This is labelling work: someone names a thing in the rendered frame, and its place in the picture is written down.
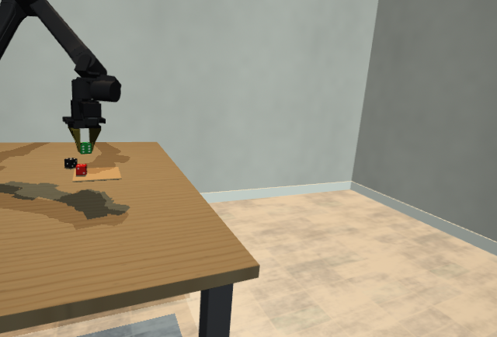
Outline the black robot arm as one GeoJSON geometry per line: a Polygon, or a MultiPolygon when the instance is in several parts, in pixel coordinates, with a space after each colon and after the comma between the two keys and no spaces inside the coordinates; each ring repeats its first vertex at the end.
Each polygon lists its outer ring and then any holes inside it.
{"type": "Polygon", "coordinates": [[[47,0],[2,0],[0,3],[0,60],[19,24],[27,16],[38,16],[68,56],[75,63],[80,76],[71,81],[72,98],[94,99],[95,102],[71,100],[71,118],[96,126],[102,117],[101,103],[117,102],[121,84],[79,39],[47,0]],[[27,4],[26,4],[27,3],[27,4]],[[90,95],[91,94],[91,95],[90,95]]]}

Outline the green die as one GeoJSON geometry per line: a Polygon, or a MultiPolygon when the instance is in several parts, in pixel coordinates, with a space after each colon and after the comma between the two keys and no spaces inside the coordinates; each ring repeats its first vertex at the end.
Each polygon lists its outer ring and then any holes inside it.
{"type": "Polygon", "coordinates": [[[91,154],[92,153],[92,144],[89,142],[81,142],[80,154],[91,154]]]}

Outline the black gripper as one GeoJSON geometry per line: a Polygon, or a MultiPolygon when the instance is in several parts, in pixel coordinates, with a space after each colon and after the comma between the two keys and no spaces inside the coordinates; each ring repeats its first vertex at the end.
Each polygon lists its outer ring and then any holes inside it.
{"type": "MultiPolygon", "coordinates": [[[[68,125],[68,129],[71,132],[72,137],[75,139],[75,143],[80,152],[81,142],[80,142],[80,129],[79,128],[88,128],[89,129],[89,143],[92,142],[92,151],[96,142],[99,133],[101,132],[101,126],[96,124],[96,126],[87,126],[87,124],[83,123],[83,120],[73,120],[71,116],[63,116],[63,122],[68,125]]],[[[100,118],[99,123],[106,123],[105,118],[100,118]]]]}

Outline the black die with white pips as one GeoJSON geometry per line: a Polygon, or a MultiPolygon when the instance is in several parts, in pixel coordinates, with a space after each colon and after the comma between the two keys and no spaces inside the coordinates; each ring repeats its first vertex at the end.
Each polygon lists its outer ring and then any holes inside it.
{"type": "Polygon", "coordinates": [[[77,164],[77,158],[66,158],[64,160],[64,167],[66,168],[74,168],[77,164]]]}

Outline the red die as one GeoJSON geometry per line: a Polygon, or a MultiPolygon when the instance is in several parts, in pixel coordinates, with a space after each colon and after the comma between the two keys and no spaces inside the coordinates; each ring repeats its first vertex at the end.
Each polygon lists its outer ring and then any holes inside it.
{"type": "Polygon", "coordinates": [[[77,164],[76,165],[76,175],[86,175],[87,174],[87,165],[86,164],[77,164]]]}

